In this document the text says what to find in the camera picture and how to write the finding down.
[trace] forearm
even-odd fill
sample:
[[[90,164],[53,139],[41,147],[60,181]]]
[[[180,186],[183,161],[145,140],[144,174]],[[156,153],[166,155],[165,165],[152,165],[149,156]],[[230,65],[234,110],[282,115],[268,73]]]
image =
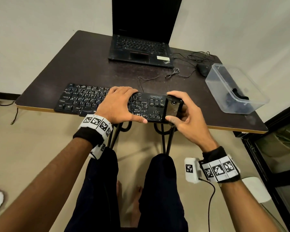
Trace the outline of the forearm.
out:
[[[221,191],[237,232],[278,232],[274,222],[241,180],[223,183]]]
[[[0,216],[0,231],[49,231],[91,149],[74,138]]]

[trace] table edge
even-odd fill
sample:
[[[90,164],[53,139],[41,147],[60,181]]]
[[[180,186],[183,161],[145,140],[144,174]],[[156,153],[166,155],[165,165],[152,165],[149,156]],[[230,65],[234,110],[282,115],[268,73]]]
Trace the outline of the table edge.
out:
[[[23,110],[29,110],[29,111],[41,111],[41,112],[51,112],[51,113],[57,113],[53,109],[49,108],[40,108],[40,107],[28,107],[28,106],[20,106],[16,104],[16,107]],[[209,129],[218,129],[218,130],[227,130],[227,131],[238,131],[238,132],[247,132],[247,133],[256,133],[256,134],[264,134],[267,131],[259,131],[259,130],[249,130],[249,129],[237,129],[237,128],[229,128],[229,127],[220,127],[220,126],[211,126],[207,125]]]

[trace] black phone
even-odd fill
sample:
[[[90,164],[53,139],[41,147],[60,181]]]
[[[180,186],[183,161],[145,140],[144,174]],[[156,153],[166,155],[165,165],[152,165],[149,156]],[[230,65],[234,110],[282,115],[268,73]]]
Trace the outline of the black phone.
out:
[[[179,117],[182,112],[184,101],[173,95],[167,95],[166,97],[166,109],[163,117],[176,116]]]

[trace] laptop touchpad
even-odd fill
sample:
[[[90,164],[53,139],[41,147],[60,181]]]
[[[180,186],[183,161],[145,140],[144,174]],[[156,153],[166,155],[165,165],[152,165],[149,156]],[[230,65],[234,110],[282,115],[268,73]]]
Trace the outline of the laptop touchpad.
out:
[[[135,61],[140,61],[140,62],[149,62],[149,55],[130,52],[130,59],[135,60]]]

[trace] plastic container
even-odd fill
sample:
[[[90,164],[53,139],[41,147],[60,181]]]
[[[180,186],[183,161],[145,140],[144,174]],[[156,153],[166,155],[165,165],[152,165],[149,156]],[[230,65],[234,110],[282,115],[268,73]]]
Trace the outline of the plastic container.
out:
[[[225,113],[250,114],[270,101],[251,78],[236,67],[214,63],[205,82]]]

